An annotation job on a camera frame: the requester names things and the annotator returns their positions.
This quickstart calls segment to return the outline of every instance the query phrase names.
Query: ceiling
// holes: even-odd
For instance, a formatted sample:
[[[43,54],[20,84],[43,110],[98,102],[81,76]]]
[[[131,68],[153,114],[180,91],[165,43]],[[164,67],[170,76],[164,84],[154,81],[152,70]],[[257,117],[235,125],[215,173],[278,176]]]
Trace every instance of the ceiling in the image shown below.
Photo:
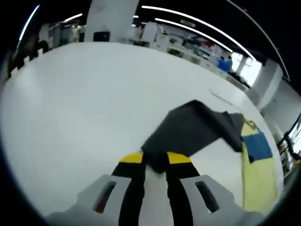
[[[298,66],[299,59],[297,58],[298,54],[301,53],[301,44],[298,40],[300,39],[298,36],[300,25],[297,20],[299,15],[299,12],[297,12],[297,3],[292,0],[281,1],[279,3],[272,0],[233,0],[233,2],[244,9],[274,42],[288,70],[291,78],[291,86],[301,94],[301,79],[299,78],[301,70]],[[43,1],[36,15],[38,19],[35,22],[39,24],[55,23],[73,15],[83,13],[80,19],[84,24],[87,19],[90,3],[91,0]],[[37,4],[38,1],[34,0],[22,1],[22,3],[18,2],[16,4],[10,2],[8,4],[12,10],[11,15],[18,15],[18,19],[14,17],[10,20],[11,35],[14,37],[19,36],[28,15]],[[257,59],[270,58],[279,63],[281,62],[272,45],[256,25],[226,0],[187,0],[180,3],[176,3],[173,0],[140,0],[136,11],[139,19],[154,21],[154,18],[157,17],[179,23],[183,17],[157,10],[142,9],[141,5],[167,8],[199,18],[230,35],[248,49]],[[196,30],[219,40],[234,51],[244,53],[223,35],[198,22],[194,23],[196,24]]]

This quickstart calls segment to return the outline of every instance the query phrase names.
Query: white table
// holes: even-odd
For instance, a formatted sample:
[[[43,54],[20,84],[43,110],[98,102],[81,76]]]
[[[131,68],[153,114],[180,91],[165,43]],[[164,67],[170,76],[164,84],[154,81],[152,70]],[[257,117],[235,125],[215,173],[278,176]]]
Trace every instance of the white table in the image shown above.
[[[169,110],[193,99],[216,111],[242,112],[255,121],[274,154],[282,190],[276,144],[244,92],[186,60],[117,43],[54,49],[6,83],[0,124],[8,162],[43,215],[65,211],[78,192],[102,174],[111,174],[121,157],[140,150]],[[192,161],[200,174],[224,185],[242,205],[238,153],[219,139]]]

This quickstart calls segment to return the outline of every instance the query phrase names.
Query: yellow cloth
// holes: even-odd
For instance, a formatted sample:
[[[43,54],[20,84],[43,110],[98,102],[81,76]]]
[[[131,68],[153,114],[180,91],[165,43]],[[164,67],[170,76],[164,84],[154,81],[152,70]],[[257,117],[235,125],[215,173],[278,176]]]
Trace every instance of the yellow cloth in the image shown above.
[[[258,133],[245,123],[242,136]],[[276,175],[273,157],[268,159],[249,161],[246,145],[242,151],[243,196],[246,211],[267,211],[277,198]]]

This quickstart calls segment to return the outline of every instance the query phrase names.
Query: dark gray fabric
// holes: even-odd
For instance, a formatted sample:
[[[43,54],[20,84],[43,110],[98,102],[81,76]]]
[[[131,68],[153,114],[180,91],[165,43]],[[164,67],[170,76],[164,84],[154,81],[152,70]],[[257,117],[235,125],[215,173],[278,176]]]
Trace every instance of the dark gray fabric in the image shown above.
[[[171,110],[142,150],[149,154],[174,152],[189,157],[219,138],[241,152],[240,132],[231,119],[193,100]]]

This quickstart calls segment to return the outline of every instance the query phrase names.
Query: window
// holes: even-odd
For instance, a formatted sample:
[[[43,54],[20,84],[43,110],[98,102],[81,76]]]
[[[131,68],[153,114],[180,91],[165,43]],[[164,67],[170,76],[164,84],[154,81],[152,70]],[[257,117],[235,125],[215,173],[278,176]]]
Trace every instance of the window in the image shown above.
[[[240,76],[243,77],[249,86],[252,86],[259,74],[262,64],[256,60],[248,58],[246,63],[240,73]]]
[[[232,62],[233,62],[232,71],[236,72],[238,69],[238,66],[240,65],[240,61],[243,58],[243,55],[239,54],[239,53],[232,53],[231,57],[232,57]]]

